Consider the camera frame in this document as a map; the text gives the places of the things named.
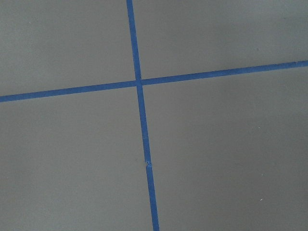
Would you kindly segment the crossing blue tape line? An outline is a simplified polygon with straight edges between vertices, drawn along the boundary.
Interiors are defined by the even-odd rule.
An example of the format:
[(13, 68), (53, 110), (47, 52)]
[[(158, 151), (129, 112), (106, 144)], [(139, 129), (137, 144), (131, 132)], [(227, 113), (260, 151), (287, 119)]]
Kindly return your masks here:
[[(217, 70), (217, 71), (201, 72), (201, 73), (194, 73), (194, 74), (184, 74), (184, 75), (176, 75), (176, 76), (168, 76), (168, 77), (156, 77), (156, 78), (150, 78), (150, 79), (143, 79), (141, 80), (141, 83), (142, 85), (146, 86), (146, 85), (163, 84), (163, 83), (169, 83), (169, 82), (180, 82), (180, 81), (203, 79), (203, 78), (248, 74), (248, 73), (254, 73), (254, 72), (267, 72), (267, 71), (274, 71), (274, 70), (280, 70), (280, 69), (300, 68), (300, 67), (307, 67), (307, 65), (308, 65), (308, 62), (307, 60), (305, 60), (305, 61), (297, 61), (297, 62), (289, 62), (289, 63), (281, 63), (281, 64), (269, 64), (269, 65), (242, 67), (242, 68)], [(135, 87), (135, 86), (137, 86), (137, 82), (135, 80), (132, 80), (132, 81), (124, 81), (124, 82), (116, 82), (116, 83), (107, 83), (107, 84), (99, 84), (99, 85), (57, 89), (57, 90), (46, 90), (46, 91), (37, 91), (37, 92), (29, 92), (29, 93), (21, 93), (21, 94), (13, 94), (13, 95), (4, 95), (0, 97), (0, 101), (3, 103), (3, 102), (35, 99), (35, 98), (45, 98), (45, 97), (53, 97), (53, 96), (61, 96), (61, 95), (69, 95), (69, 94), (102, 91), (102, 90), (130, 88), (130, 87)]]

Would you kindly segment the long blue tape line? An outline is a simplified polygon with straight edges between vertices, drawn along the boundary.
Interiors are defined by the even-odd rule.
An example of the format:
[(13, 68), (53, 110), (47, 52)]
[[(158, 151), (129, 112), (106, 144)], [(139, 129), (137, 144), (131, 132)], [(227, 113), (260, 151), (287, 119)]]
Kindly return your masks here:
[(159, 219), (158, 219), (157, 203), (156, 203), (156, 195), (155, 195), (153, 164), (151, 161), (151, 150), (150, 150), (147, 118), (146, 118), (146, 111), (145, 111), (145, 102), (144, 102), (144, 93), (143, 93), (143, 85), (142, 85), (142, 77), (141, 77), (141, 66), (140, 66), (140, 58), (139, 58), (139, 49), (138, 49), (133, 1), (127, 0), (126, 3), (127, 3), (127, 11), (128, 11), (128, 21), (129, 21), (129, 30), (130, 30), (130, 39), (131, 39), (131, 47), (132, 47), (132, 57), (133, 57), (133, 64), (134, 64), (136, 89), (137, 89), (139, 116), (140, 116), (140, 123), (141, 123), (143, 153), (144, 153), (144, 160), (146, 164), (145, 169), (146, 169), (147, 184), (148, 184), (152, 226), (153, 226), (154, 231), (159, 231), (160, 227), (159, 227)]

